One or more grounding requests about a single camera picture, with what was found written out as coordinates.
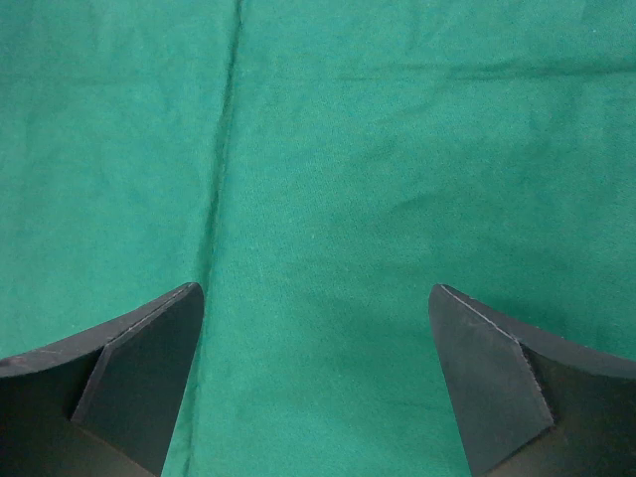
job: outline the green cloth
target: green cloth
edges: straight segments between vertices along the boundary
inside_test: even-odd
[[[466,476],[449,283],[636,359],[636,2],[0,0],[0,356],[196,280],[165,476]]]

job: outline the green backdrop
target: green backdrop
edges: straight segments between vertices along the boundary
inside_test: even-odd
[[[165,476],[467,476],[433,283],[636,359],[635,25],[0,0],[0,356],[196,280]]]

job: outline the black plastic part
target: black plastic part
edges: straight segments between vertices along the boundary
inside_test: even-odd
[[[203,307],[188,283],[0,361],[0,477],[159,476]]]
[[[636,476],[636,363],[446,285],[429,314],[474,476]]]

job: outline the green surface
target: green surface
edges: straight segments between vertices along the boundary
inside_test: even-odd
[[[184,281],[165,476],[467,476],[447,282],[636,359],[636,2],[0,0],[0,356]]]

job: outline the vertical crease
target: vertical crease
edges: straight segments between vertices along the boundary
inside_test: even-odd
[[[230,43],[230,57],[228,59],[227,78],[224,93],[223,109],[214,138],[214,167],[213,178],[210,186],[210,197],[212,197],[202,240],[197,253],[197,263],[200,263],[198,275],[202,277],[201,286],[208,305],[210,290],[212,289],[212,274],[214,268],[214,257],[219,239],[219,224],[221,212],[221,198],[226,178],[226,165],[228,160],[228,145],[232,130],[234,116],[234,96],[235,96],[235,71],[237,68],[237,55],[239,50],[239,37],[242,29],[242,0],[236,0],[234,11],[235,28]],[[197,351],[191,371],[192,383],[190,384],[191,395],[189,396],[191,409],[190,434],[187,438],[188,456],[184,465],[185,477],[190,477],[194,448],[196,447],[197,436],[197,404],[201,391],[200,379],[202,377],[202,355],[206,343],[208,330],[208,320],[204,320],[201,330],[201,337],[197,345]]]

